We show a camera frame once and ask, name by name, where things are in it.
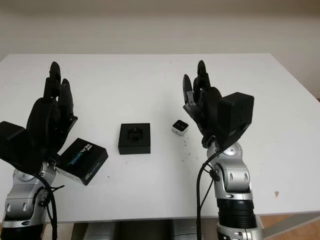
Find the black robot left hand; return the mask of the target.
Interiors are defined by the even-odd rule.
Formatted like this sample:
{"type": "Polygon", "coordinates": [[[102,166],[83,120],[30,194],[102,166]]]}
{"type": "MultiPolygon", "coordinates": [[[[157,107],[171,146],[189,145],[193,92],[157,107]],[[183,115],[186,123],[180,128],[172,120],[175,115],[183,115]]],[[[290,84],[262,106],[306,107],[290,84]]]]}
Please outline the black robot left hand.
{"type": "Polygon", "coordinates": [[[59,161],[58,152],[77,120],[70,83],[61,78],[60,66],[54,61],[45,80],[43,97],[34,103],[26,125],[43,161],[59,161]]]}

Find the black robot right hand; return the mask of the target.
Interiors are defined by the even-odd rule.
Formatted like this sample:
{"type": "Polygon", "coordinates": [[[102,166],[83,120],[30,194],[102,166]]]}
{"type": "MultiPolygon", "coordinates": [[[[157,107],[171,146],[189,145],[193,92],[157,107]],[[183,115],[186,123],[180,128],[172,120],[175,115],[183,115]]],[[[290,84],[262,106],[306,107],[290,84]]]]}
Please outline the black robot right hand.
{"type": "Polygon", "coordinates": [[[197,77],[191,82],[185,74],[182,81],[183,109],[194,120],[202,134],[202,146],[208,149],[213,142],[217,148],[225,150],[222,131],[218,126],[218,103],[222,99],[220,91],[211,86],[209,74],[203,60],[197,65],[197,77]]]}

